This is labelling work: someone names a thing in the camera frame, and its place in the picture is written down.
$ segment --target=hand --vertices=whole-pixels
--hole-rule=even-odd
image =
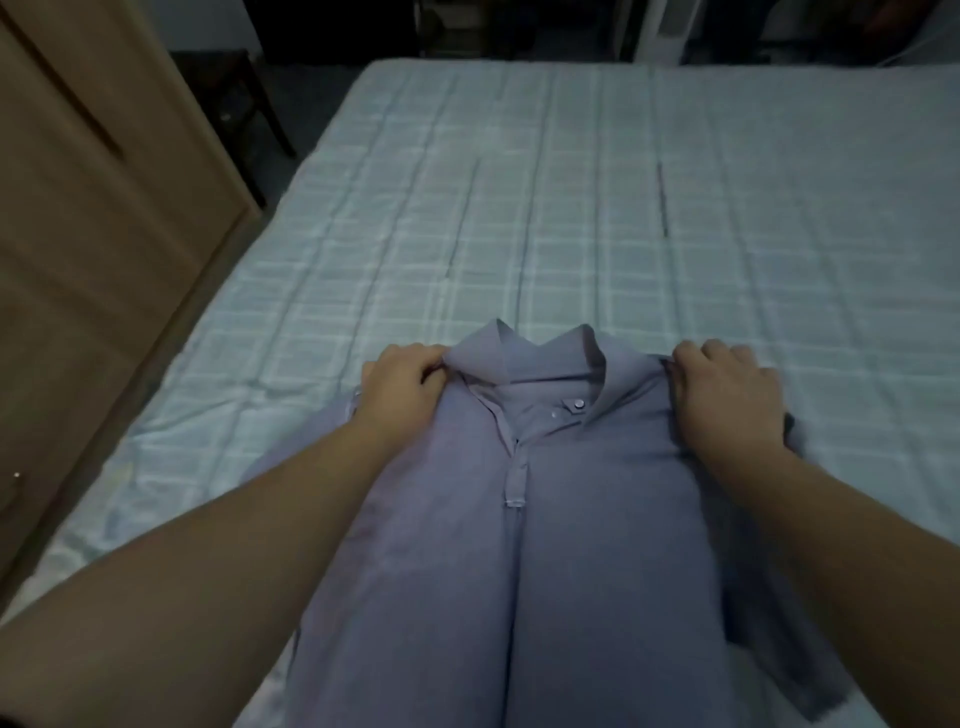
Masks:
[[[785,449],[777,370],[758,367],[749,347],[730,349],[717,339],[702,349],[683,341],[673,357],[669,369],[680,431],[715,477]]]
[[[379,359],[363,365],[353,421],[371,428],[391,455],[410,445],[433,419],[446,386],[446,369],[440,366],[445,353],[441,346],[391,344]]]

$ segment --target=plaid bedsheet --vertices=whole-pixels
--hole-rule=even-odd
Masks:
[[[751,344],[826,467],[957,539],[958,162],[960,66],[377,63],[18,605],[234,487],[388,343],[494,317]],[[732,658],[745,726],[802,724]],[[286,663],[240,724],[280,723]]]

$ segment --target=forearm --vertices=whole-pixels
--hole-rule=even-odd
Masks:
[[[960,549],[786,449],[714,469],[887,721],[960,724]]]
[[[0,630],[0,715],[230,725],[390,456],[346,425],[79,572]]]

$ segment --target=shirt collar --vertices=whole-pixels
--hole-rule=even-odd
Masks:
[[[584,422],[609,412],[653,376],[662,376],[660,357],[635,351],[626,342],[583,324],[540,346],[496,319],[444,356],[451,369],[487,381],[513,384],[561,378],[603,380]]]

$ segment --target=shirt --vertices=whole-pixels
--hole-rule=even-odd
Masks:
[[[491,322],[303,615],[289,726],[733,726],[727,639],[814,719],[850,680],[680,443],[662,358]],[[337,400],[249,477],[345,422]],[[799,438],[793,427],[792,438]]]

